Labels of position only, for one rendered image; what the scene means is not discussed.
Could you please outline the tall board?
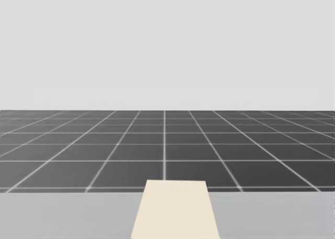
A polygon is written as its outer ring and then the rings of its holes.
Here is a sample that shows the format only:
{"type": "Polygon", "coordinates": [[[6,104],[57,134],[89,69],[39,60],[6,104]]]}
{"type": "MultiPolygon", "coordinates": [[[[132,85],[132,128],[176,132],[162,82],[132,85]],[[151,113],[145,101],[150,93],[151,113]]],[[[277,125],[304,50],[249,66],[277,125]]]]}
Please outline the tall board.
{"type": "Polygon", "coordinates": [[[148,180],[131,239],[220,239],[205,181],[148,180]]]}

